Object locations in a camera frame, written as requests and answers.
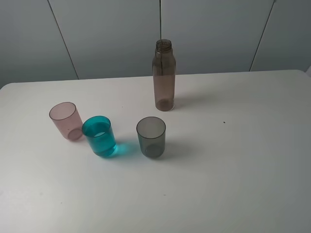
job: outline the bottle opening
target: bottle opening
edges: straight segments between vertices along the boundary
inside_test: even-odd
[[[159,53],[166,53],[172,50],[172,42],[167,39],[158,40],[155,50]]]

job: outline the pink cup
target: pink cup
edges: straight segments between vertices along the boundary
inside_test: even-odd
[[[83,123],[73,103],[64,102],[54,106],[50,110],[50,118],[64,138],[74,141],[82,136]]]

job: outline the brown bottle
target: brown bottle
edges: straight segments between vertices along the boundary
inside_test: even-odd
[[[174,108],[176,60],[170,40],[156,42],[155,57],[152,61],[155,107],[160,111]]]

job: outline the tabletop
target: tabletop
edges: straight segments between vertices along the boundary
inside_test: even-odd
[[[49,118],[76,104],[110,118],[110,159]],[[166,123],[144,157],[136,124]],[[311,78],[298,70],[176,76],[175,108],[152,77],[12,83],[0,90],[0,232],[311,232]]]

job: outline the gray cup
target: gray cup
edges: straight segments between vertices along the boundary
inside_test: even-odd
[[[136,126],[141,152],[149,158],[161,156],[165,149],[166,125],[155,116],[146,117]]]

